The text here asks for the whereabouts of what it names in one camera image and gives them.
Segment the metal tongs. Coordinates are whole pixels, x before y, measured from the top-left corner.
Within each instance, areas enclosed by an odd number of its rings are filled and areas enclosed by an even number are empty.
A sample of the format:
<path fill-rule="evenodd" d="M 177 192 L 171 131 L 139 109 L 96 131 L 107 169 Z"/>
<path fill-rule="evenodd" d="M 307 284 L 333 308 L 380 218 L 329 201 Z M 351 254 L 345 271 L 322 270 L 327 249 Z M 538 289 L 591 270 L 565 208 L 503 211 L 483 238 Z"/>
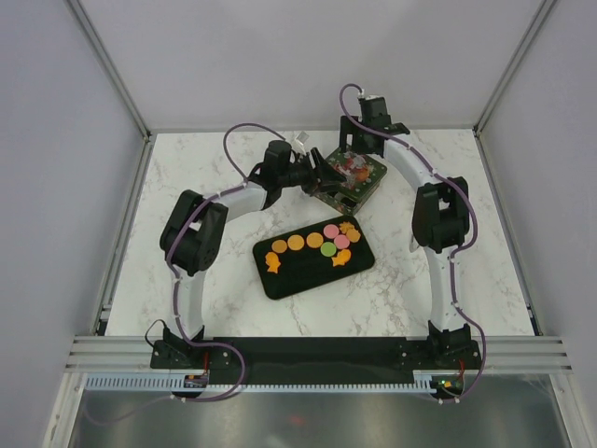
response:
<path fill-rule="evenodd" d="M 409 242 L 409 251 L 410 253 L 414 253 L 419 249 L 420 245 L 417 242 L 416 238 L 414 237 L 414 235 L 411 235 L 410 237 L 410 242 Z"/>

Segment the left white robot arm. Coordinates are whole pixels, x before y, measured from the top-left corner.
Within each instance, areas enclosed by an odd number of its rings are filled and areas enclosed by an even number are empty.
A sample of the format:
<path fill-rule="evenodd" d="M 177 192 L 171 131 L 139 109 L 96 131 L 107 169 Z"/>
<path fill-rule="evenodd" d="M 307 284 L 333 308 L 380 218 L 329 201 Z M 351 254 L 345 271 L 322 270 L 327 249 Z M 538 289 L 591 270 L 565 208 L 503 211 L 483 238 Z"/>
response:
<path fill-rule="evenodd" d="M 263 161 L 240 185 L 206 197 L 183 191 L 160 236 L 160 249 L 173 275 L 173 298 L 162 337 L 153 343 L 150 366 L 193 369 L 212 348 L 238 352 L 225 343 L 206 341 L 202 316 L 206 273 L 219 253 L 227 223 L 269 208 L 286 188 L 299 187 L 314 195 L 345 181 L 317 148 L 299 154 L 286 141 L 272 140 Z"/>

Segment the gold square tin lid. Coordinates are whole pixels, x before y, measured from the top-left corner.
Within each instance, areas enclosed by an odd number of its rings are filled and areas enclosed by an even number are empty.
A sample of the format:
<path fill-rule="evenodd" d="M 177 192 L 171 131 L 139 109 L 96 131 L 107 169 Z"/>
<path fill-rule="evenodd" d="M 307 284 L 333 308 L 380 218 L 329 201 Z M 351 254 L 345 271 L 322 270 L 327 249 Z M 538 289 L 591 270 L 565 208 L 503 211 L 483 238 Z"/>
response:
<path fill-rule="evenodd" d="M 326 157 L 326 161 L 345 177 L 343 183 L 326 194 L 337 201 L 366 201 L 387 173 L 387 167 L 382 162 L 350 149 L 342 151 L 338 148 Z"/>

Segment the square cookie tin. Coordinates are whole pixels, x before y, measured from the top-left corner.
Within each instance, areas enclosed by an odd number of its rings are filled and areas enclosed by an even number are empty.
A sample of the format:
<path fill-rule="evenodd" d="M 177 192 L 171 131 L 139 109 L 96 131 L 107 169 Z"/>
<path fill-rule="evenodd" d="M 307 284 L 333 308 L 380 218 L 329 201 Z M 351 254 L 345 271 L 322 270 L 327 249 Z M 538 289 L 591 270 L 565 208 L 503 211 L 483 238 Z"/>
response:
<path fill-rule="evenodd" d="M 377 189 L 377 187 L 367 191 L 338 189 L 319 192 L 314 197 L 343 215 L 354 216 L 373 196 Z"/>

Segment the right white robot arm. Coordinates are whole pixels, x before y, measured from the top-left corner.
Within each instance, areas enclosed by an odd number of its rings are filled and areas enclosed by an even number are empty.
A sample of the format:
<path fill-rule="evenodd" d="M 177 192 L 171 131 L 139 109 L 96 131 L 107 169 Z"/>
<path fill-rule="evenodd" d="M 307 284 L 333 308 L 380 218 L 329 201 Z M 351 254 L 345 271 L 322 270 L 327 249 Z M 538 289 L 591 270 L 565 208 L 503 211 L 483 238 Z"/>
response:
<path fill-rule="evenodd" d="M 340 147 L 362 155 L 378 155 L 394 166 L 415 192 L 411 248 L 422 248 L 431 285 L 431 315 L 426 356 L 435 367 L 448 368 L 470 348 L 471 330 L 458 301 L 455 255 L 475 228 L 470 216 L 468 185 L 461 177 L 446 177 L 406 140 L 410 133 L 394 123 L 381 96 L 358 91 L 360 115 L 340 107 Z"/>

